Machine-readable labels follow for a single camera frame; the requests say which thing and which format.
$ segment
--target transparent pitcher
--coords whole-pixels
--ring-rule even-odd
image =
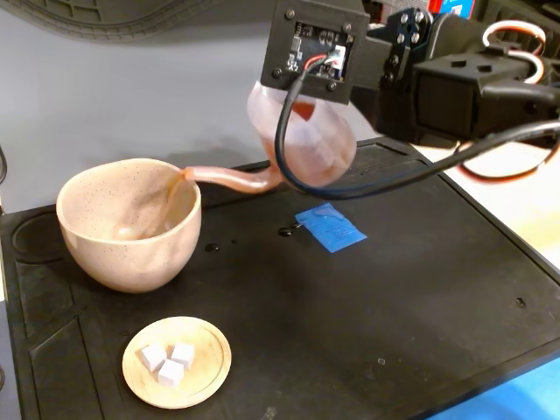
[[[209,166],[184,169],[186,179],[220,184],[242,193],[263,193],[284,182],[277,167],[274,139],[286,93],[255,84],[248,98],[248,117],[259,133],[270,167],[243,172]],[[296,177],[309,186],[326,186],[350,167],[356,140],[335,107],[301,96],[294,104],[285,136],[285,158]]]

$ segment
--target work mat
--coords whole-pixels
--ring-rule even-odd
[[[68,37],[134,41],[156,35],[221,0],[0,0],[0,7]]]
[[[342,184],[420,165],[411,148],[375,139]],[[52,206],[0,218],[24,419],[426,417],[558,355],[557,275],[445,176],[332,202],[366,236],[333,253],[291,227],[321,200],[201,190],[191,261],[143,295],[81,271]],[[200,405],[157,409],[127,387],[123,351],[177,316],[223,331],[231,370]]]

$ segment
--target sugar cube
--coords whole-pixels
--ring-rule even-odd
[[[191,370],[194,361],[194,346],[192,344],[177,343],[171,353],[171,360],[180,363],[186,370]]]
[[[157,373],[157,381],[164,387],[176,388],[183,379],[183,365],[173,360],[166,360]]]
[[[164,364],[167,353],[159,343],[150,344],[140,352],[142,363],[153,372]]]

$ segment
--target bowl rim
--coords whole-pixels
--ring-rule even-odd
[[[136,239],[136,240],[124,240],[124,239],[101,239],[101,238],[95,238],[93,236],[89,236],[86,234],[82,234],[80,232],[77,232],[75,229],[70,227],[70,224],[68,223],[68,221],[66,220],[65,216],[64,216],[64,212],[62,210],[62,200],[64,199],[64,195],[66,194],[69,186],[75,182],[76,179],[80,179],[86,175],[88,175],[91,172],[96,172],[99,171],[101,168],[106,167],[106,166],[112,166],[112,165],[117,165],[120,163],[134,163],[134,162],[141,162],[141,163],[157,163],[159,165],[162,166],[166,166],[170,169],[173,169],[175,172],[179,173],[180,169],[175,166],[174,164],[169,164],[167,162],[164,162],[162,160],[157,160],[157,159],[150,159],[147,157],[136,157],[136,158],[132,158],[132,159],[124,159],[124,160],[117,160],[115,162],[109,162],[106,164],[100,164],[97,166],[94,166],[93,168],[89,168],[86,169],[85,171],[82,171],[80,173],[77,173],[76,175],[74,175],[73,177],[71,177],[63,186],[62,188],[60,188],[59,191],[59,195],[56,199],[56,215],[59,219],[59,223],[60,225],[68,232],[72,233],[73,235],[76,235],[82,239],[91,241],[91,242],[99,242],[99,243],[107,243],[110,245],[134,245],[134,244],[143,244],[143,243],[148,243],[148,242],[155,242],[155,241],[160,241],[168,236],[174,235],[176,232],[178,232],[184,225],[186,225],[193,217],[195,217],[195,214],[200,212],[200,207],[201,207],[201,194],[200,194],[200,189],[199,186],[193,182],[190,181],[192,184],[192,188],[194,189],[194,193],[196,195],[196,200],[194,201],[194,204],[192,205],[192,209],[189,212],[189,214],[174,228],[169,229],[165,232],[163,232],[162,234],[159,234],[157,236],[152,236],[150,238],[143,238],[143,239]]]

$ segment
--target beige bowl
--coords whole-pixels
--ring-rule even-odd
[[[200,233],[200,190],[183,182],[168,204],[179,168],[152,159],[103,164],[70,179],[56,213],[76,262],[99,283],[128,293],[172,280]]]

